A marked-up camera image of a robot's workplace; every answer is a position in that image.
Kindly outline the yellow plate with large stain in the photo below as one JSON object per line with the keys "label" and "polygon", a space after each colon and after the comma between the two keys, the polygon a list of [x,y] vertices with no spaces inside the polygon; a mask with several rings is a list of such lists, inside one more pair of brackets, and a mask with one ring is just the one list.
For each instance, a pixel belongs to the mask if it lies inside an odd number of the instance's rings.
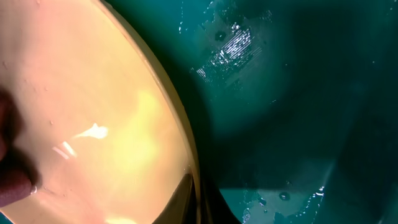
{"label": "yellow plate with large stain", "polygon": [[1,89],[34,163],[13,223],[153,223],[185,174],[200,175],[190,123],[166,71],[104,1],[1,2]]}

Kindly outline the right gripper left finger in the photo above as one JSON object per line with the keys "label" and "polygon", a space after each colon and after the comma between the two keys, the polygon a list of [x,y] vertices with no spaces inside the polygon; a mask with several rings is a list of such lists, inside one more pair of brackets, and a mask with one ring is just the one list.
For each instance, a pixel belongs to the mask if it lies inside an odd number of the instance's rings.
{"label": "right gripper left finger", "polygon": [[195,186],[190,174],[184,175],[153,224],[196,224]]}

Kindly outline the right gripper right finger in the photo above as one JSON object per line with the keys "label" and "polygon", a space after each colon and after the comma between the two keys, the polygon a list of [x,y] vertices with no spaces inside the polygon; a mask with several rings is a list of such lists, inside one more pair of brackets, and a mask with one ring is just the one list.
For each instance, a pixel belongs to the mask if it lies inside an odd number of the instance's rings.
{"label": "right gripper right finger", "polygon": [[201,224],[241,224],[219,188],[207,179],[201,180]]}

